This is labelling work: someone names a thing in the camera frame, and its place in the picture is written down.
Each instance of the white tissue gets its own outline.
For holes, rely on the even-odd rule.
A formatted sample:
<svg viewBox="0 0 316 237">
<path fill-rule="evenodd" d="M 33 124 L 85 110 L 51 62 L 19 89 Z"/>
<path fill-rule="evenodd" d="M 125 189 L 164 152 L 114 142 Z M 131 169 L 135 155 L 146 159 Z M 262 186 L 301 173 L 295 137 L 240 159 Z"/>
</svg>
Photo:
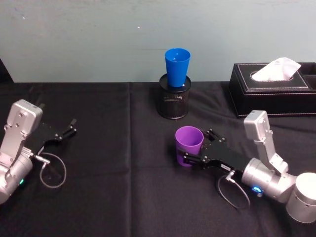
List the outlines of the white tissue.
<svg viewBox="0 0 316 237">
<path fill-rule="evenodd" d="M 289 58 L 278 58 L 251 77 L 256 81 L 290 80 L 300 67 L 300 64 Z"/>
</svg>

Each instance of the plastic cup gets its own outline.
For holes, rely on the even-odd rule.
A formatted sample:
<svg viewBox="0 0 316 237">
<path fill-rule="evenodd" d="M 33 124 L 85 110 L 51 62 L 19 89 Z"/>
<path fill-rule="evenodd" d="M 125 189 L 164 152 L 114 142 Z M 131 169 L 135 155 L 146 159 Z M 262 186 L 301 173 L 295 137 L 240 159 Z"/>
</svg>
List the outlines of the plastic cup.
<svg viewBox="0 0 316 237">
<path fill-rule="evenodd" d="M 181 87 L 186 81 L 191 54 L 182 48 L 172 48 L 165 53 L 168 85 Z"/>
<path fill-rule="evenodd" d="M 191 166 L 184 163 L 183 157 L 178 153 L 178 149 L 180 148 L 193 155 L 198 155 L 204 139 L 203 133 L 196 127 L 184 126 L 176 131 L 175 139 L 178 163 L 185 167 Z"/>
</svg>

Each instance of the tissue box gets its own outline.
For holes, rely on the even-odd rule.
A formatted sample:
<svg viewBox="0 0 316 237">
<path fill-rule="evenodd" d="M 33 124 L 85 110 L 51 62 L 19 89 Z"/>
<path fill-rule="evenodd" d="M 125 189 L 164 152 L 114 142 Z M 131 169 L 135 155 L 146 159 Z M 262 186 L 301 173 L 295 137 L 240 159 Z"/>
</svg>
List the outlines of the tissue box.
<svg viewBox="0 0 316 237">
<path fill-rule="evenodd" d="M 287 81 L 255 81 L 251 75 L 267 63 L 234 64 L 229 90 L 236 114 L 265 110 L 271 117 L 316 115 L 316 63 L 301 68 Z"/>
</svg>

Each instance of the table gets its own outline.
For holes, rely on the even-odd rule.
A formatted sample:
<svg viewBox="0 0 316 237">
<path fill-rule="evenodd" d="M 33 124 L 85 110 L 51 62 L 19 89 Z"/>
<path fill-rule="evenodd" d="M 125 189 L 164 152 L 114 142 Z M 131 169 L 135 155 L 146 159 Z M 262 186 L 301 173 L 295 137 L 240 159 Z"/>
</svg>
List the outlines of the table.
<svg viewBox="0 0 316 237">
<path fill-rule="evenodd" d="M 57 150 L 68 169 L 65 185 L 44 187 L 35 161 L 25 183 L 0 206 L 1 237 L 313 236 L 316 224 L 295 222 L 284 205 L 249 190 L 251 208 L 233 209 L 215 189 L 221 171 L 184 168 L 175 161 L 174 132 L 184 125 L 212 127 L 231 149 L 257 156 L 227 87 L 194 82 L 188 115 L 167 120 L 155 108 L 157 83 L 1 86 L 3 125 L 11 104 L 21 98 L 45 103 L 42 120 L 55 127 L 78 120 L 77 135 Z M 315 123 L 316 118 L 270 118 L 276 151 L 293 175 L 316 172 Z M 243 201 L 236 189 L 228 194 Z"/>
</svg>

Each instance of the wall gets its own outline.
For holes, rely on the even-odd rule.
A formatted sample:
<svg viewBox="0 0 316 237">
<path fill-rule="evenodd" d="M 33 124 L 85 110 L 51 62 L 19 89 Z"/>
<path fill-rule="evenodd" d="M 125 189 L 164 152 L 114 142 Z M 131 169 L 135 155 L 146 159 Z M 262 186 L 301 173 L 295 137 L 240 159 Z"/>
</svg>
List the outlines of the wall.
<svg viewBox="0 0 316 237">
<path fill-rule="evenodd" d="M 15 82 L 157 81 L 187 48 L 188 76 L 233 63 L 315 61 L 314 0 L 1 0 L 0 58 Z"/>
</svg>

